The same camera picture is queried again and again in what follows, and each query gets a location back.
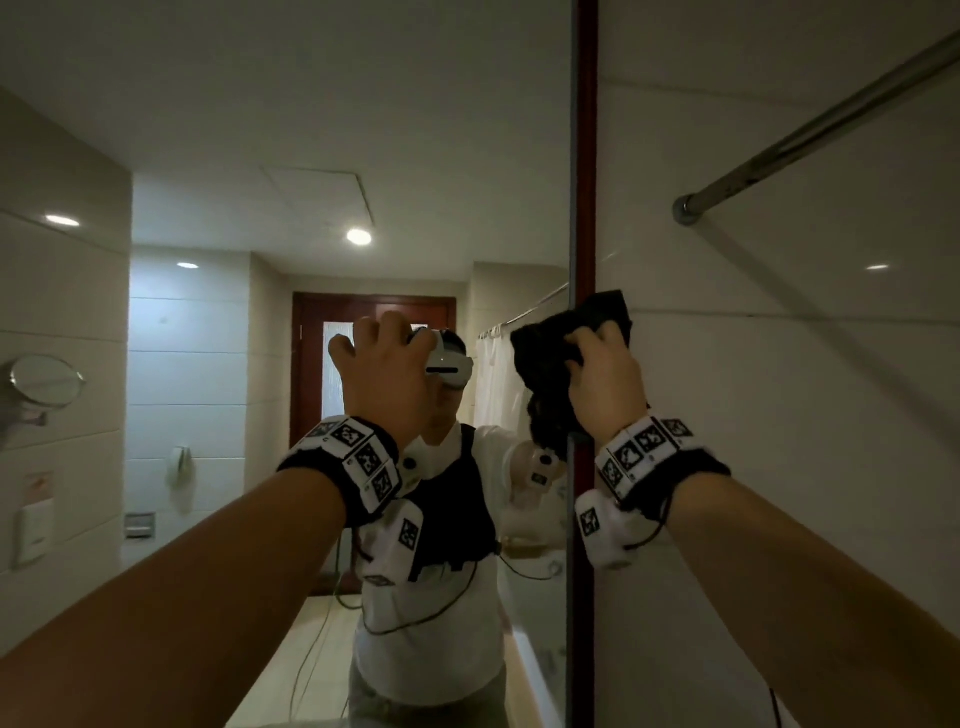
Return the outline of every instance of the tiled floor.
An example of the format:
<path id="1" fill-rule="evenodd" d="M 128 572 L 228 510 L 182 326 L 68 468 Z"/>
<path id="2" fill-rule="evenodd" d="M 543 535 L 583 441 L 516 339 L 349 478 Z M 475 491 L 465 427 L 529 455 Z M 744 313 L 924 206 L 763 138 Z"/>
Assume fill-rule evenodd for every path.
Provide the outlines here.
<path id="1" fill-rule="evenodd" d="M 347 604 L 358 599 L 344 597 Z M 330 596 L 307 599 L 274 659 L 237 708 L 228 728 L 291 723 L 318 728 L 340 725 L 341 718 L 347 715 L 350 655 L 359 615 L 344 609 Z M 321 633 L 324 620 L 326 627 Z"/>

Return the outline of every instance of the metal rod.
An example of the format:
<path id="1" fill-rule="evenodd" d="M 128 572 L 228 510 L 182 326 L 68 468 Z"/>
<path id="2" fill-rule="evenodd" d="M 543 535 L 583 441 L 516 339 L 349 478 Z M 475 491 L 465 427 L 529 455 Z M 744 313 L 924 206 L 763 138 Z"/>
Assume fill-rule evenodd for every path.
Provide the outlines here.
<path id="1" fill-rule="evenodd" d="M 777 174 L 919 92 L 960 61 L 960 31 L 914 56 L 846 101 L 804 124 L 729 174 L 673 204 L 673 219 L 693 225 L 707 210 Z"/>
<path id="2" fill-rule="evenodd" d="M 562 293 L 563 293 L 567 288 L 569 288 L 569 287 L 570 287 L 570 284 L 569 284 L 569 283 L 564 283 L 564 284 L 563 284 L 560 288 L 558 288 L 556 291 L 551 291 L 551 292 L 548 293 L 546 296 L 544 296 L 543 298 L 541 298 L 539 301 L 537 301 L 536 303 L 534 303 L 534 305 L 533 305 L 532 308 L 528 308 L 526 311 L 524 311 L 523 313 L 521 313 L 519 316 L 515 316 L 514 318 L 510 319 L 510 321 L 504 321 L 502 324 L 497 324 L 497 325 L 496 325 L 495 327 L 493 327 L 493 328 L 488 328 L 486 331 L 484 331 L 484 332 L 481 333 L 479 336 L 477 336 L 477 338 L 478 338 L 478 339 L 488 339 L 488 338 L 490 338 L 491 336 L 495 336 L 495 335 L 496 335 L 501 329 L 503 329 L 504 327 L 508 327 L 510 324 L 515 324 L 515 323 L 516 323 L 517 321 L 519 321 L 520 319 L 522 319 L 522 318 L 524 318 L 524 317 L 526 317 L 526 316 L 529 316 L 531 313 L 533 313 L 534 311 L 536 311 L 538 308 L 540 308 L 540 307 L 541 307 L 542 305 L 544 305 L 546 302 L 550 301 L 551 299 L 557 298 L 560 294 L 562 294 Z"/>

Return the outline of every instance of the neck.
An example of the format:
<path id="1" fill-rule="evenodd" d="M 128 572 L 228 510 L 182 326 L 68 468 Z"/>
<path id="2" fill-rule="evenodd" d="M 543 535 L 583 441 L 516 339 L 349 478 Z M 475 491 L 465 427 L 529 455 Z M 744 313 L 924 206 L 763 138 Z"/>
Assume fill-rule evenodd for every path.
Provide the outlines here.
<path id="1" fill-rule="evenodd" d="M 420 437 L 423 438 L 424 443 L 434 448 L 446 439 L 446 436 L 450 434 L 450 430 L 453 429 L 453 426 L 456 424 L 456 418 L 452 420 L 442 420 L 438 423 L 430 423 L 426 426 L 426 429 Z"/>

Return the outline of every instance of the recessed light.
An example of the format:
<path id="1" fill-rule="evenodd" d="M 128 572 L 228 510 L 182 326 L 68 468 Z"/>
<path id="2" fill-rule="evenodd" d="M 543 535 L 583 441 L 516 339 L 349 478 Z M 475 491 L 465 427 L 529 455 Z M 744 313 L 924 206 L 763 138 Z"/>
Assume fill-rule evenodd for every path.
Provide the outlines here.
<path id="1" fill-rule="evenodd" d="M 45 215 L 48 223 L 54 225 L 63 225 L 66 228 L 78 228 L 80 223 L 72 217 L 63 217 L 62 215 Z"/>
<path id="2" fill-rule="evenodd" d="M 347 240 L 353 243 L 353 245 L 370 245 L 373 241 L 373 236 L 365 230 L 353 228 L 347 233 Z"/>

